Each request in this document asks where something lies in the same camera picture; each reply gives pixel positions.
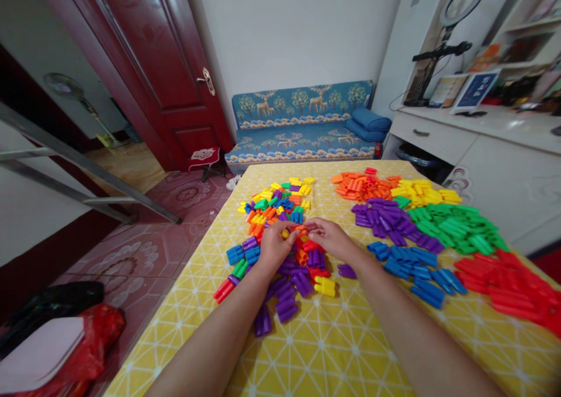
small stool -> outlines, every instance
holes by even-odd
[[[210,172],[221,175],[223,178],[226,177],[226,167],[218,165],[222,168],[222,172],[218,172],[212,169],[212,165],[220,159],[220,148],[211,147],[210,149],[200,149],[193,152],[193,155],[189,159],[189,165],[187,167],[187,172],[191,172],[191,168],[196,166],[204,166],[205,171],[203,173],[203,182],[207,180]]]

sofa cushion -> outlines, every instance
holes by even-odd
[[[353,81],[238,94],[232,106],[242,130],[344,122],[368,106],[372,92],[372,81]]]
[[[345,127],[364,141],[384,141],[387,135],[387,130],[366,130],[354,118],[347,119]]]
[[[226,163],[236,174],[255,163],[367,160],[379,156],[381,146],[356,137],[345,128],[345,122],[240,129],[237,134],[235,148],[226,153]]]
[[[356,109],[352,112],[352,118],[362,125],[366,130],[390,130],[392,120],[380,116],[369,109]]]

drawer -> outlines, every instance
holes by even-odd
[[[390,133],[445,162],[456,165],[478,134],[418,116],[397,112]]]

red plastic bag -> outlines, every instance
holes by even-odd
[[[17,397],[83,396],[91,382],[105,369],[105,356],[121,335],[125,322],[120,310],[100,303],[80,315],[84,319],[84,338],[51,381],[35,391]]]

hand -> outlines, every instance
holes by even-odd
[[[293,222],[276,222],[271,227],[267,227],[261,239],[261,256],[256,265],[264,267],[271,275],[276,273],[300,234],[298,230],[295,230],[285,240],[281,233],[283,230],[295,226],[297,224]]]
[[[304,222],[308,237],[335,258],[352,265],[362,250],[352,241],[345,231],[336,224],[322,218]]]

